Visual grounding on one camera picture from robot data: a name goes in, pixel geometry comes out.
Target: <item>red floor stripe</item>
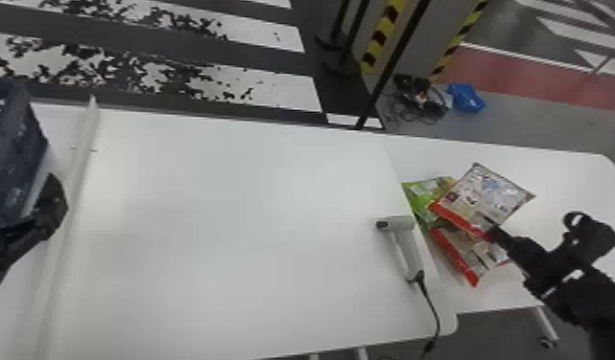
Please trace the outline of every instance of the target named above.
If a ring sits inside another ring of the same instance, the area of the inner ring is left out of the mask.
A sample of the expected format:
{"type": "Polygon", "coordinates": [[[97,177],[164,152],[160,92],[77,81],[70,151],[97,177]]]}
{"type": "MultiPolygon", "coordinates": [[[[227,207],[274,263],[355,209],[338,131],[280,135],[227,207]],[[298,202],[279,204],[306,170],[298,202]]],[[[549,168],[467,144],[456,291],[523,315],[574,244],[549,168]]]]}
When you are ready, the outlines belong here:
{"type": "Polygon", "coordinates": [[[465,82],[494,93],[615,110],[615,77],[474,49],[458,49],[438,82],[465,82]]]}

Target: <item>black pole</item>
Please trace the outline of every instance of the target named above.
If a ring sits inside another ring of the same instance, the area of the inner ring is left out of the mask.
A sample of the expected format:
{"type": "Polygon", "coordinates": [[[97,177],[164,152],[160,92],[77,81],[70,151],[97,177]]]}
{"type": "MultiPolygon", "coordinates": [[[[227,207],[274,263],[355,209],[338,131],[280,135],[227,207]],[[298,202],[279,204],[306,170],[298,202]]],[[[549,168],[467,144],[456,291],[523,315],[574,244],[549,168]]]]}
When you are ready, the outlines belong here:
{"type": "Polygon", "coordinates": [[[353,52],[354,40],[356,39],[356,35],[359,34],[361,21],[363,21],[363,17],[366,15],[368,5],[370,5],[370,0],[361,0],[359,9],[356,11],[356,15],[354,16],[353,25],[350,27],[346,47],[343,49],[343,53],[341,53],[341,57],[339,58],[339,64],[345,63],[348,56],[353,52]]]}
{"type": "Polygon", "coordinates": [[[420,25],[421,19],[426,13],[430,2],[431,0],[420,0],[420,3],[415,8],[415,12],[413,12],[413,15],[408,21],[408,25],[406,25],[406,29],[404,29],[403,35],[401,36],[399,42],[397,43],[397,46],[395,47],[395,51],[390,56],[390,60],[388,60],[386,68],[383,69],[381,77],[379,77],[379,82],[376,84],[375,90],[373,90],[373,95],[371,95],[370,97],[370,102],[368,103],[366,110],[363,112],[363,115],[359,117],[359,120],[353,127],[354,130],[363,129],[363,125],[365,125],[368,121],[370,113],[373,111],[373,108],[375,108],[376,101],[379,99],[379,96],[381,96],[383,88],[386,87],[386,84],[388,83],[388,80],[390,79],[391,75],[393,75],[395,67],[397,67],[397,63],[399,62],[401,55],[403,55],[403,51],[406,49],[406,46],[408,46],[410,38],[413,36],[413,33],[420,25]]]}
{"type": "Polygon", "coordinates": [[[346,46],[344,47],[341,55],[337,53],[324,54],[322,61],[323,64],[328,70],[336,75],[350,77],[361,73],[359,63],[356,62],[356,59],[354,59],[353,56],[353,45],[356,36],[359,34],[361,22],[366,15],[369,5],[370,0],[361,0],[359,3],[359,8],[356,10],[356,14],[354,15],[353,25],[350,27],[350,32],[348,33],[346,46]]]}
{"type": "Polygon", "coordinates": [[[324,29],[316,34],[316,42],[319,45],[323,46],[328,50],[343,49],[343,46],[339,41],[341,40],[339,35],[341,34],[341,24],[343,24],[343,19],[346,17],[346,12],[348,11],[349,5],[350,0],[342,0],[341,5],[339,6],[339,10],[336,13],[336,17],[334,18],[334,24],[332,24],[332,29],[329,32],[324,29]]]}

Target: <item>red snack bag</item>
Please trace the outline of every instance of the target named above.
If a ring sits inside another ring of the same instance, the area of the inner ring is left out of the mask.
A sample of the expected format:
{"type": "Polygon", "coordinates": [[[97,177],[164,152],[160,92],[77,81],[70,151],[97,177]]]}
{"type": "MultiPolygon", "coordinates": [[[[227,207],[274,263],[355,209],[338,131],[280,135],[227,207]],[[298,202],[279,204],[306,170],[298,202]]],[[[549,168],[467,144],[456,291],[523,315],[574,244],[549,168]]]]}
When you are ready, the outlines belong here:
{"type": "Polygon", "coordinates": [[[428,209],[471,235],[488,239],[490,228],[504,223],[534,197],[513,181],[475,163],[428,209]]]}
{"type": "Polygon", "coordinates": [[[473,287],[490,269],[509,261],[506,252],[496,244],[475,242],[469,234],[452,225],[433,228],[430,235],[473,287]]]}

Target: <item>table leg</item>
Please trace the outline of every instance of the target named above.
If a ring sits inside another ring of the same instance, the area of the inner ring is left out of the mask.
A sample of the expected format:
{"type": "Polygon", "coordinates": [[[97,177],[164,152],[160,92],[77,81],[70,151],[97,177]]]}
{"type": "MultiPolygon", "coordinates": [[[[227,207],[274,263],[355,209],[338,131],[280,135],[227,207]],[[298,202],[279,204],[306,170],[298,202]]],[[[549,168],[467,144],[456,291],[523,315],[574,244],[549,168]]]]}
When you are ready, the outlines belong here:
{"type": "Polygon", "coordinates": [[[368,360],[368,351],[366,348],[356,348],[354,349],[354,359],[355,360],[368,360]]]}
{"type": "Polygon", "coordinates": [[[544,313],[544,308],[542,306],[534,307],[531,310],[534,313],[535,320],[540,325],[540,330],[542,331],[542,337],[540,338],[540,344],[547,348],[552,349],[558,346],[558,334],[554,329],[554,326],[549,321],[547,314],[544,313]]]}

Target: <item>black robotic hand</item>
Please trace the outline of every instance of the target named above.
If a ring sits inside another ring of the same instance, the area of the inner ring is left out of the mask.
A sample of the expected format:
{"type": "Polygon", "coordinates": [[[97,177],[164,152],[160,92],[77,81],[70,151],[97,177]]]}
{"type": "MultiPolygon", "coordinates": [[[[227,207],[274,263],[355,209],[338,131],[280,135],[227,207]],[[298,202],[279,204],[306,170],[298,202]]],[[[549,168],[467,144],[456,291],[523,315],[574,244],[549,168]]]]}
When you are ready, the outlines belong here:
{"type": "Polygon", "coordinates": [[[556,295],[557,302],[565,304],[567,310],[564,320],[585,329],[615,328],[615,282],[605,274],[570,280],[556,295]]]}
{"type": "Polygon", "coordinates": [[[489,236],[524,272],[524,286],[562,320],[585,328],[615,327],[615,282],[592,266],[615,247],[615,232],[583,213],[569,213],[563,223],[563,242],[551,252],[499,227],[489,236]]]}

